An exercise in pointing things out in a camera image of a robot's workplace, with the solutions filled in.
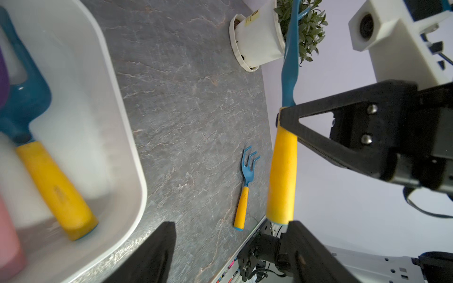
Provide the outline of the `white plastic storage box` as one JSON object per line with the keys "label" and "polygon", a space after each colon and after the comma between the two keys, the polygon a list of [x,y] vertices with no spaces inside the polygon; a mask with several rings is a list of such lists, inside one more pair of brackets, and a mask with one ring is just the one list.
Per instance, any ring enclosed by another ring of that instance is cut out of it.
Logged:
{"label": "white plastic storage box", "polygon": [[31,123],[99,224],[71,241],[1,136],[1,195],[27,266],[15,283],[69,283],[117,250],[146,203],[146,181],[105,36],[80,1],[2,1],[48,83],[52,102]]}

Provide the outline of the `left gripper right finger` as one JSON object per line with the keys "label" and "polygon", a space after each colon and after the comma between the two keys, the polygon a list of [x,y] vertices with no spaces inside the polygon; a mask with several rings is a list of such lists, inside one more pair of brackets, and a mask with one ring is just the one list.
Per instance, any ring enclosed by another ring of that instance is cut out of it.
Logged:
{"label": "left gripper right finger", "polygon": [[295,283],[357,283],[323,244],[299,221],[292,221],[280,238],[279,269]]}

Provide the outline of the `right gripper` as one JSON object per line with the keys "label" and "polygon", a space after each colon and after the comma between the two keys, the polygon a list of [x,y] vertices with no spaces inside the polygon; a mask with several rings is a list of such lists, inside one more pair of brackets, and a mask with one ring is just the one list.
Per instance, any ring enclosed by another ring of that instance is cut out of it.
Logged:
{"label": "right gripper", "polygon": [[283,110],[309,173],[453,193],[453,85],[384,81]]}

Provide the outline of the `purple rake pink handle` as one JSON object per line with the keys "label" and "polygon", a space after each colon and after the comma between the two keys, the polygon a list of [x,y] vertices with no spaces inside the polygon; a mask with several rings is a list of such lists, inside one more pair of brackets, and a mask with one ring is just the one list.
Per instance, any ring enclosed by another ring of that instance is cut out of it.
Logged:
{"label": "purple rake pink handle", "polygon": [[[1,53],[1,108],[8,100],[9,88],[8,70],[3,53]],[[26,265],[26,255],[7,206],[1,198],[1,282],[4,283],[15,277]]]}

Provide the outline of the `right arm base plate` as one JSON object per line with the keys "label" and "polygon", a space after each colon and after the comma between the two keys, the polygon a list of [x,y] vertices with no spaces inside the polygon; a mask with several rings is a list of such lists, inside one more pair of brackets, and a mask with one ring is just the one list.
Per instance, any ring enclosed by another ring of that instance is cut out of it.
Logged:
{"label": "right arm base plate", "polygon": [[272,223],[264,219],[237,255],[241,280],[245,283],[251,279],[258,265],[264,261],[276,263],[280,245]]}

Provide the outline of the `teal rake yellow handle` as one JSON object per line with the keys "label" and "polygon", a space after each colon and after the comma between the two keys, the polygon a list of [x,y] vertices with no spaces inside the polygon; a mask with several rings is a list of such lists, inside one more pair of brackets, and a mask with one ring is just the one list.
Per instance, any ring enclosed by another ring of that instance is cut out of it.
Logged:
{"label": "teal rake yellow handle", "polygon": [[70,179],[29,129],[30,123],[50,107],[52,95],[5,8],[1,8],[1,29],[27,75],[24,82],[9,87],[8,99],[1,107],[1,132],[15,144],[18,157],[68,238],[76,241],[94,230],[99,222]]}
{"label": "teal rake yellow handle", "polygon": [[283,111],[295,106],[293,94],[299,69],[298,21],[311,10],[309,5],[300,12],[300,1],[293,1],[285,42],[284,64],[281,71],[282,107],[278,114],[268,189],[266,217],[277,225],[288,225],[294,219],[297,179],[298,138],[281,125]]}

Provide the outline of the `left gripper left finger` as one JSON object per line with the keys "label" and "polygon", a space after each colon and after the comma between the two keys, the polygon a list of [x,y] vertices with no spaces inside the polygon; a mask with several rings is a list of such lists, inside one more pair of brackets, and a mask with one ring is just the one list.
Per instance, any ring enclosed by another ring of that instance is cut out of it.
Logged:
{"label": "left gripper left finger", "polygon": [[163,222],[105,282],[167,282],[175,244],[175,223]]}

